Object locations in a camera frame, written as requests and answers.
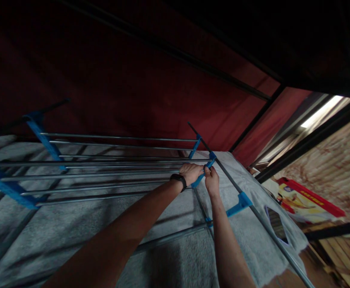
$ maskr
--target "black smartwatch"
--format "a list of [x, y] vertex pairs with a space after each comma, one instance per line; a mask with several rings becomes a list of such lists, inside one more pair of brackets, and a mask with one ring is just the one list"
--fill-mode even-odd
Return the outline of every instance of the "black smartwatch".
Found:
[[172, 174], [170, 177], [170, 180], [178, 180], [183, 183], [183, 189], [181, 192], [183, 192], [187, 188], [186, 180], [183, 176], [179, 174]]

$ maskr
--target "red curtain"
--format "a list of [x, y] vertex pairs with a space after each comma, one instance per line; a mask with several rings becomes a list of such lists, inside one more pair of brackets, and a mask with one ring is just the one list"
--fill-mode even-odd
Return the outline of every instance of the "red curtain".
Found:
[[[279, 85], [162, 2], [103, 2], [268, 95]], [[194, 138], [190, 121], [216, 151], [265, 103], [59, 2], [0, 1], [0, 126], [65, 97], [72, 102], [46, 114], [50, 132]]]
[[287, 87], [250, 133], [239, 143], [233, 151], [234, 157], [245, 167], [254, 162], [267, 143], [310, 93], [311, 91]]

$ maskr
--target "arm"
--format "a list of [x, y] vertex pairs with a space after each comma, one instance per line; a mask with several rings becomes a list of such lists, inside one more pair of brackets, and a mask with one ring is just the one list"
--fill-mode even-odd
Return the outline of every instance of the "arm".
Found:
[[219, 194], [219, 176], [205, 168], [206, 188], [212, 205], [216, 268], [220, 287], [255, 287]]
[[[180, 169], [187, 186], [202, 173], [203, 166], [196, 164]], [[182, 189], [182, 182], [170, 180], [141, 198], [96, 234], [43, 288], [114, 287], [131, 254]]]

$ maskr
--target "light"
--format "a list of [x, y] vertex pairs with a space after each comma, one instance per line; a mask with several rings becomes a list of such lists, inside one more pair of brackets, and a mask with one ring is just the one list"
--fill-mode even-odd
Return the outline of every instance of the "light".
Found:
[[334, 96], [331, 98], [329, 102], [324, 104], [317, 112], [315, 112], [310, 118], [308, 118], [301, 127], [309, 128], [316, 120], [318, 120], [321, 116], [326, 114], [331, 108], [333, 108], [340, 100], [342, 100], [342, 96]]

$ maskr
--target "blue plastic joint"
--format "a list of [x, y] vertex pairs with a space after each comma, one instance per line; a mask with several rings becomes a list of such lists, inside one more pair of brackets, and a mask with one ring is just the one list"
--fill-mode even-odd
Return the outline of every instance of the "blue plastic joint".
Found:
[[194, 156], [196, 150], [198, 149], [198, 146], [199, 146], [199, 144], [200, 144], [201, 139], [202, 139], [202, 136], [200, 136], [199, 134], [196, 134], [196, 140], [197, 140], [197, 142], [195, 143], [193, 150], [190, 152], [190, 154], [189, 154], [189, 156], [188, 156], [189, 159], [191, 159], [192, 156]]
[[[250, 198], [246, 195], [246, 193], [242, 192], [238, 195], [239, 203], [236, 204], [234, 207], [230, 208], [226, 211], [227, 217], [230, 218], [231, 216], [234, 216], [241, 212], [242, 210], [246, 209], [247, 207], [253, 205]], [[210, 217], [207, 217], [206, 222], [211, 221]]]
[[[209, 154], [209, 162], [205, 166], [207, 166], [210, 169], [211, 166], [215, 163], [215, 159], [216, 159], [216, 155], [214, 154], [214, 152], [211, 152]], [[205, 173], [199, 176], [198, 179], [193, 184], [191, 184], [191, 187], [195, 188], [196, 186], [198, 186], [204, 176], [205, 176]]]
[[[42, 132], [45, 132], [45, 129], [43, 127], [43, 114], [39, 111], [31, 112], [30, 114], [25, 115], [24, 117], [29, 118], [30, 120], [27, 121], [28, 126], [31, 128], [31, 130], [35, 133], [36, 137], [40, 140], [40, 142], [46, 147], [50, 155], [55, 161], [63, 161], [59, 149], [56, 147], [55, 144], [50, 143], [50, 137], [46, 135], [41, 135]], [[60, 166], [61, 170], [66, 170], [65, 166]]]
[[[0, 179], [5, 176], [6, 175], [0, 170]], [[39, 207], [35, 206], [35, 204], [37, 202], [41, 202], [41, 199], [36, 199], [32, 196], [21, 196], [21, 193], [25, 192], [25, 190], [17, 182], [0, 181], [0, 190], [19, 204], [29, 209], [39, 209]]]

